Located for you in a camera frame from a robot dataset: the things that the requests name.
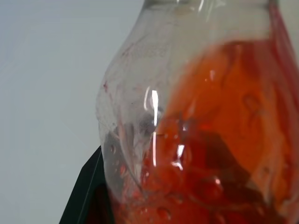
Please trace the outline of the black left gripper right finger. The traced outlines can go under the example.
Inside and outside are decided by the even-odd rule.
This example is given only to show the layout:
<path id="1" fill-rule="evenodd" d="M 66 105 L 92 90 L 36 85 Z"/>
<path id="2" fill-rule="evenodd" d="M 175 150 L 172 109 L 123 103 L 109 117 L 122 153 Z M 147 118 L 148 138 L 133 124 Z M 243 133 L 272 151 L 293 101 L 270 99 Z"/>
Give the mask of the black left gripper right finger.
<path id="1" fill-rule="evenodd" d="M 185 146 L 179 159 L 184 170 L 197 175 L 216 175 L 224 182 L 245 185 L 250 174 L 233 156 L 220 134 L 193 119 L 178 122 L 180 142 Z"/>

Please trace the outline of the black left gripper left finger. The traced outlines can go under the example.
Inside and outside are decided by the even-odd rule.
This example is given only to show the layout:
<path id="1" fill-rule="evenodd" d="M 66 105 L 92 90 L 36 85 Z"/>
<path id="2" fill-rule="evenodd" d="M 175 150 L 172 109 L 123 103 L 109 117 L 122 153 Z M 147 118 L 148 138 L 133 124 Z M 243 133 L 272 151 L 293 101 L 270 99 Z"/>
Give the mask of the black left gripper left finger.
<path id="1" fill-rule="evenodd" d="M 100 147 L 82 167 L 59 224 L 114 224 Z"/>

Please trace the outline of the clear plastic bottle red drink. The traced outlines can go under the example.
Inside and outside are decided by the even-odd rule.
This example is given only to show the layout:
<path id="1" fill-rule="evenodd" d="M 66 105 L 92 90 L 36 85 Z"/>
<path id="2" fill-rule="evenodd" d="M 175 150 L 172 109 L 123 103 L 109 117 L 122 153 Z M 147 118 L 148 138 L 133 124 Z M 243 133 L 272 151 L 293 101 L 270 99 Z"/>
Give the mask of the clear plastic bottle red drink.
<path id="1" fill-rule="evenodd" d="M 299 224 L 299 66 L 280 0 L 143 0 L 99 89 L 114 224 Z M 245 185 L 184 170 L 178 122 L 220 134 Z"/>

